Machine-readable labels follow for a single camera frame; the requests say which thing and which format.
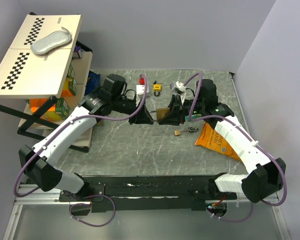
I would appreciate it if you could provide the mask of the large brass padlock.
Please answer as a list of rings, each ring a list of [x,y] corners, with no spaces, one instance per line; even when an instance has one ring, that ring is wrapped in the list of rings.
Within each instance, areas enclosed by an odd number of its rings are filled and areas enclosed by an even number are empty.
[[[156,114],[156,121],[159,122],[166,117],[166,115],[170,112],[169,107],[157,108],[156,110],[150,110],[149,113]]]

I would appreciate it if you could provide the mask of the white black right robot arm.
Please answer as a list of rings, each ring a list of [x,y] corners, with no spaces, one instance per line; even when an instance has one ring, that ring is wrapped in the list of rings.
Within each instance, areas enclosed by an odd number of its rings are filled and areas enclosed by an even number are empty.
[[[241,175],[221,174],[208,187],[209,195],[220,199],[225,193],[243,194],[252,203],[258,203],[283,190],[282,199],[278,202],[281,205],[287,197],[285,162],[265,152],[242,127],[234,112],[219,102],[214,82],[211,79],[197,81],[193,99],[186,99],[187,88],[180,81],[172,82],[170,89],[169,111],[158,123],[178,126],[186,120],[194,121],[194,115],[199,114],[206,125],[232,147],[247,171]]]

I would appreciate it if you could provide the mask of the small brass padlock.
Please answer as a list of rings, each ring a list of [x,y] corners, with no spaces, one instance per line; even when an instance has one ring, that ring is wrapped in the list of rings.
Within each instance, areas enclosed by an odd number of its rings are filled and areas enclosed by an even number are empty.
[[[179,128],[174,129],[174,135],[175,136],[180,136],[181,135],[181,130]]]

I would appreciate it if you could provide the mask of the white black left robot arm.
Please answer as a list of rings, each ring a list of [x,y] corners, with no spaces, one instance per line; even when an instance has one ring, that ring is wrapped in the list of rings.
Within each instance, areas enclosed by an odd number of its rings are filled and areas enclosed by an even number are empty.
[[[126,86],[124,77],[108,75],[103,85],[87,94],[50,135],[32,147],[23,146],[18,153],[22,168],[15,181],[19,182],[21,176],[26,175],[44,192],[59,189],[71,193],[77,201],[85,200],[91,193],[90,184],[79,174],[62,171],[56,165],[84,132],[100,120],[111,120],[111,112],[125,114],[124,119],[131,123],[138,114],[146,113],[148,86],[141,86],[133,99],[122,93]]]

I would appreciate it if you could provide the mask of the yellow padlock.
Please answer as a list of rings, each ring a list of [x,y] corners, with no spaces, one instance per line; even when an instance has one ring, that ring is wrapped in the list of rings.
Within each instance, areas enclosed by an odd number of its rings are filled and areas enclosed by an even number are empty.
[[[162,91],[162,84],[157,81],[153,82],[153,92],[155,97],[159,97]]]

